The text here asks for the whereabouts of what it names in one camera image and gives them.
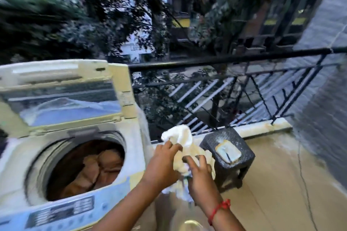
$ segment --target tiled floor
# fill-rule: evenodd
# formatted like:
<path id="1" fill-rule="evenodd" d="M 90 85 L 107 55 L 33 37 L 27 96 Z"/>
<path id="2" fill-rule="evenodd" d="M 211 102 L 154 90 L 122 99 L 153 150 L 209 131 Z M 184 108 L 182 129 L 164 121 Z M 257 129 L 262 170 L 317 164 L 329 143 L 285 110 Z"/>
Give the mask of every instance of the tiled floor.
<path id="1" fill-rule="evenodd" d="M 256 158 L 243 187 L 223 193 L 224 198 L 231 199 L 231 209 L 245 229 L 314 231 L 305 185 L 300 176 L 299 144 L 295 138 L 289 133 L 277 133 L 247 143 Z M 341 191 L 324 163 L 302 146 L 300 160 L 317 230 L 346 231 L 347 194 Z M 165 210 L 170 210 L 168 204 L 165 205 Z M 169 230 L 169 219 L 157 218 L 157 221 L 158 230 Z"/>

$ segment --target red thread bracelet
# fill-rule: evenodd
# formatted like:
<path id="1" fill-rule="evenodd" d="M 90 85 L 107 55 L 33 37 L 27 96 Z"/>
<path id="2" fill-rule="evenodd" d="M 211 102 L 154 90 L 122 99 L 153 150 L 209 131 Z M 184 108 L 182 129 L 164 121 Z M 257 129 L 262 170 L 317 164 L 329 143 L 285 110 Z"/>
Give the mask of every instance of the red thread bracelet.
<path id="1" fill-rule="evenodd" d="M 227 199 L 225 201 L 223 201 L 222 203 L 220 203 L 212 212 L 212 214 L 210 215 L 209 219 L 208 219 L 208 222 L 210 224 L 210 226 L 212 226 L 212 220 L 213 218 L 215 217 L 215 214 L 217 213 L 217 211 L 220 209 L 220 208 L 223 208 L 223 209 L 229 209 L 230 207 L 230 199 Z"/>

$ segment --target gray wall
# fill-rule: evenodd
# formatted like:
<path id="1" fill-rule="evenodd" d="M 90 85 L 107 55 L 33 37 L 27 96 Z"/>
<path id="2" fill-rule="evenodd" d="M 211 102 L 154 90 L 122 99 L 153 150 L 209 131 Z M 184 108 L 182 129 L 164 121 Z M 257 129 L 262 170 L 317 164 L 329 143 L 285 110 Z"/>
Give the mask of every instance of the gray wall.
<path id="1" fill-rule="evenodd" d="M 347 46 L 347 0 L 323 0 L 295 49 Z M 324 159 L 335 178 L 347 188 L 347 67 L 324 68 L 291 107 L 289 121 L 303 144 Z M 317 57 L 287 60 L 288 66 L 312 64 Z"/>

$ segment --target black railing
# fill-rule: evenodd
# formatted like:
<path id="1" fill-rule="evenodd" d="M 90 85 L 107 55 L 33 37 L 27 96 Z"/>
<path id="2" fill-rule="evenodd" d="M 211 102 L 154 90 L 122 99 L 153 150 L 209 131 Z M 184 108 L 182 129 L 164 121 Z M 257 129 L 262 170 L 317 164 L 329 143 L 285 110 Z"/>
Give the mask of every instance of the black railing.
<path id="1" fill-rule="evenodd" d="M 273 124 L 292 115 L 291 106 L 315 76 L 340 65 L 340 53 L 347 53 L 347 47 L 150 62 L 129 69 L 138 104 L 151 131 L 157 131 L 151 138 L 157 140 L 179 124 L 200 134 L 264 120 Z M 185 72 L 170 73 L 178 67 Z M 162 75 L 163 69 L 168 74 Z"/>

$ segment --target hand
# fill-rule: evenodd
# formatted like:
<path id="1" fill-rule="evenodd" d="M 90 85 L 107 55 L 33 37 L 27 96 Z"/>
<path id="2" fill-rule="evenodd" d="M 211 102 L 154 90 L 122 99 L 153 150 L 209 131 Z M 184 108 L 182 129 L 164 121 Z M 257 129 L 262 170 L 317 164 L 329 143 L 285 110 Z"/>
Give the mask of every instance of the hand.
<path id="1" fill-rule="evenodd" d="M 174 171 L 173 162 L 178 151 L 182 151 L 182 146 L 170 141 L 157 145 L 141 181 L 158 193 L 177 182 L 181 174 Z"/>
<path id="2" fill-rule="evenodd" d="M 193 176 L 188 179 L 189 194 L 204 214 L 209 217 L 213 210 L 223 202 L 215 181 L 212 179 L 212 168 L 207 164 L 204 155 L 199 155 L 200 166 L 197 166 L 190 156 L 184 156 L 183 162 L 189 165 Z"/>

